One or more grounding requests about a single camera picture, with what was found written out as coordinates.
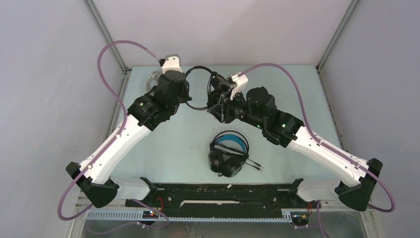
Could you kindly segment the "black and blue gaming headset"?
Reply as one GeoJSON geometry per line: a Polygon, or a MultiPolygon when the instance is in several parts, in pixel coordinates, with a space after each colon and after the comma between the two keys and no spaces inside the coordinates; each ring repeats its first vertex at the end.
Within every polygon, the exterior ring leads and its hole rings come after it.
{"type": "Polygon", "coordinates": [[[234,130],[217,134],[209,147],[209,167],[219,177],[231,178],[237,175],[249,158],[248,140],[234,130]]]}

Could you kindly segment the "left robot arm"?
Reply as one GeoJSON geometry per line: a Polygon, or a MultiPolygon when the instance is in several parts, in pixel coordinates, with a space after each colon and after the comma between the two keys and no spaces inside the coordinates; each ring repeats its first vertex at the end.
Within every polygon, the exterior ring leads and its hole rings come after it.
{"type": "Polygon", "coordinates": [[[67,173],[93,206],[102,208],[114,199],[136,199],[147,207],[156,202],[155,187],[147,178],[122,179],[112,177],[111,173],[134,145],[190,99],[184,73],[175,70],[163,73],[151,92],[133,102],[127,110],[126,122],[119,125],[92,158],[67,165],[67,173]]]}

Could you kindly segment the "small black on-ear headphones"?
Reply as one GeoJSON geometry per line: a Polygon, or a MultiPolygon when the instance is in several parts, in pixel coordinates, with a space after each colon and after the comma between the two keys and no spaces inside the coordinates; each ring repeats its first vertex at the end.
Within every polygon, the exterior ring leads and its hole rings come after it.
{"type": "MultiPolygon", "coordinates": [[[[221,74],[219,74],[216,71],[213,71],[205,66],[194,66],[191,69],[187,70],[185,72],[185,76],[187,77],[193,70],[205,70],[208,73],[210,73],[210,77],[207,83],[207,97],[209,99],[213,100],[221,100],[224,99],[227,93],[230,89],[230,84],[228,83],[227,79],[223,77],[221,74]]],[[[206,111],[208,109],[208,106],[204,107],[194,107],[191,106],[188,102],[186,102],[186,105],[196,111],[206,111]]]]}

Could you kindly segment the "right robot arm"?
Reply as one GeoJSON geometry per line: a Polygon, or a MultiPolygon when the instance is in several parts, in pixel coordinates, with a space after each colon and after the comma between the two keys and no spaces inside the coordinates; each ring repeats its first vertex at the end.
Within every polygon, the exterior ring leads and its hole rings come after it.
{"type": "Polygon", "coordinates": [[[299,178],[293,182],[288,201],[294,207],[316,200],[339,200],[356,211],[365,211],[382,163],[352,156],[309,132],[302,120],[277,109],[275,98],[264,87],[253,88],[245,95],[232,96],[214,90],[208,96],[208,112],[221,123],[235,119],[261,129],[263,137],[274,145],[299,152],[327,168],[337,177],[330,180],[299,178]]]}

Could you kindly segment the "white over-ear headphones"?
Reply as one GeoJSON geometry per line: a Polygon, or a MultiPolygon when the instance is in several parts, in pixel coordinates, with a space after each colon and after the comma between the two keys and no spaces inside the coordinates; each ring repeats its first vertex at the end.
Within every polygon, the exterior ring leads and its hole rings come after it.
{"type": "Polygon", "coordinates": [[[160,76],[163,74],[162,69],[153,71],[146,82],[146,91],[150,92],[153,86],[157,86],[160,76]]]}

